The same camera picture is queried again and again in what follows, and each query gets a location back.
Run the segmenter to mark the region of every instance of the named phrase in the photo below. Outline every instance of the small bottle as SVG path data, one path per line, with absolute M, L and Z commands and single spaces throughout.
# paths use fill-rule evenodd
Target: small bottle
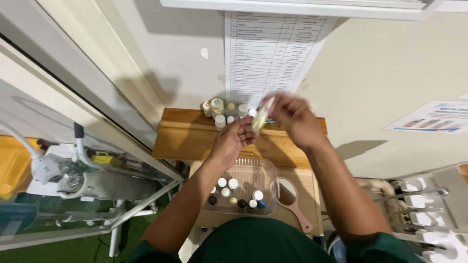
M 230 103 L 227 105 L 227 108 L 224 109 L 224 116 L 226 116 L 226 118 L 228 117 L 234 117 L 237 115 L 237 110 L 235 108 L 235 105 L 234 103 Z
M 237 206 L 240 208 L 245 208 L 247 206 L 247 202 L 244 199 L 241 199 L 237 202 Z
M 210 102 L 205 102 L 203 103 L 203 113 L 205 113 L 205 116 L 211 117 L 211 103 Z
M 227 117 L 227 125 L 231 124 L 234 121 L 234 117 L 229 116 Z
M 229 190 L 228 188 L 223 188 L 223 190 L 221 190 L 221 195 L 227 198 L 231 195 L 231 190 Z
M 216 118 L 214 119 L 214 125 L 216 126 L 216 129 L 218 131 L 221 131 L 221 129 L 224 128 L 224 126 L 226 126 L 226 118 L 224 117 L 224 115 L 219 114 L 218 116 L 216 116 Z
M 241 104 L 237 108 L 237 115 L 241 118 L 247 117 L 249 113 L 249 106 L 247 104 Z
M 211 101 L 211 113 L 213 119 L 218 115 L 224 115 L 224 102 L 220 98 L 214 98 Z
M 225 178 L 221 177 L 220 179 L 218 179 L 218 185 L 219 185 L 219 187 L 223 188 L 223 187 L 226 186 L 226 184 L 227 184 L 227 181 L 226 181 Z
M 252 116 L 255 118 L 257 116 L 257 110 L 256 109 L 249 110 L 249 116 Z
M 253 200 L 253 199 L 249 201 L 249 207 L 250 207 L 250 208 L 254 209 L 254 208 L 257 207 L 257 205 L 258 205 L 258 204 L 257 204 L 257 201 L 255 201 L 255 200 Z
M 239 186 L 239 182 L 237 181 L 237 179 L 232 178 L 232 179 L 229 180 L 227 185 L 229 186 L 229 188 L 232 191 L 235 191 L 237 189 L 237 187 Z
M 265 208 L 266 207 L 265 202 L 264 201 L 258 201 L 258 207 L 259 208 Z
M 255 201 L 260 201 L 263 199 L 263 193 L 262 191 L 260 190 L 255 190 L 253 193 L 252 193 L 252 199 L 254 199 Z
M 214 204 L 216 203 L 216 201 L 217 201 L 217 200 L 216 200 L 216 196 L 210 196 L 210 197 L 208 197 L 208 203 L 209 203 L 210 205 L 214 205 Z

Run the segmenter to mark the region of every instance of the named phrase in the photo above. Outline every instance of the hand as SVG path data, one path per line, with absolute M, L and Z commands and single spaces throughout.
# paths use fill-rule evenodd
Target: hand
M 236 116 L 231 124 L 218 133 L 205 162 L 216 165 L 222 173 L 229 170 L 235 164 L 241 150 L 256 142 L 257 135 L 250 127 L 253 119 L 253 117 L 240 119 Z
M 318 119 L 310 111 L 305 100 L 287 95 L 274 95 L 270 117 L 283 124 L 294 144 L 304 152 L 321 147 L 328 142 Z

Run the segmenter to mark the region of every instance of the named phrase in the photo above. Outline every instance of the green scrubs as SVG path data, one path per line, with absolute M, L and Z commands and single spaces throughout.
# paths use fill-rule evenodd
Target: green scrubs
M 386 233 L 373 241 L 346 243 L 347 262 L 422 263 L 408 245 Z M 127 263 L 180 263 L 177 252 L 153 249 L 142 241 Z M 335 262 L 313 240 L 298 229 L 268 218 L 243 217 L 216 228 L 193 253 L 189 262 Z

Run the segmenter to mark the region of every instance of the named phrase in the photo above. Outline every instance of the paper sheet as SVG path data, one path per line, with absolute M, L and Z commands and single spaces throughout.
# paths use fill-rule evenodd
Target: paper sheet
M 383 131 L 443 132 L 468 131 L 468 102 L 432 101 L 385 127 Z
M 294 93 L 337 18 L 226 11 L 226 99 L 256 108 Z

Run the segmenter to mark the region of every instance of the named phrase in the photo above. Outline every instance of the orange object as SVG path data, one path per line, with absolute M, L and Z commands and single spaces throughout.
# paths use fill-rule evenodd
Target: orange object
M 27 138 L 36 150 L 37 139 Z M 8 200 L 15 192 L 26 191 L 31 181 L 31 154 L 12 136 L 0 135 L 0 198 Z

